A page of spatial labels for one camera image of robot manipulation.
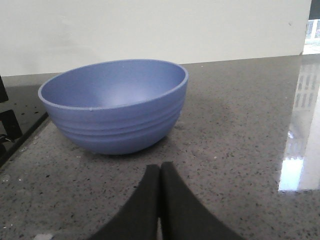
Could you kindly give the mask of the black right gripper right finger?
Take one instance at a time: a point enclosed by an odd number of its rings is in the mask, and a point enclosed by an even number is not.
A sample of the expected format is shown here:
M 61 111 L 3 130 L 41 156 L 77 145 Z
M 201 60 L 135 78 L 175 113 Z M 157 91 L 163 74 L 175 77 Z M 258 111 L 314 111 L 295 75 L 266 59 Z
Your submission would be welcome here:
M 243 239 L 201 204 L 172 162 L 161 165 L 160 184 L 164 240 Z

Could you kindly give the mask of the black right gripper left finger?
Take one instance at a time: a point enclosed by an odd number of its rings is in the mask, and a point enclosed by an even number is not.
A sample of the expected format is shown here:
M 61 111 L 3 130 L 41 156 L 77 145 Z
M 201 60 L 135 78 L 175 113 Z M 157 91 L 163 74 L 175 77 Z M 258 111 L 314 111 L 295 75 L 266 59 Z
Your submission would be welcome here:
M 147 165 L 128 201 L 90 240 L 155 240 L 158 230 L 160 168 Z

